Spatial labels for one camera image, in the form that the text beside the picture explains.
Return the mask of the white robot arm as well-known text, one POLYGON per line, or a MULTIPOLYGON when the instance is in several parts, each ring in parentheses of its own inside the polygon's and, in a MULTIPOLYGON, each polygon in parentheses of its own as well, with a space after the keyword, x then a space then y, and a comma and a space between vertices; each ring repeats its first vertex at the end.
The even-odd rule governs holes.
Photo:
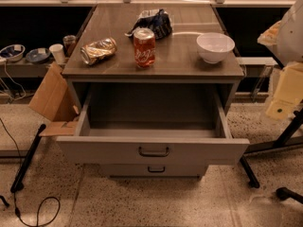
POLYGON ((296 0, 282 19, 258 37, 283 65, 274 95, 265 114, 286 118, 303 100, 303 0, 296 0))

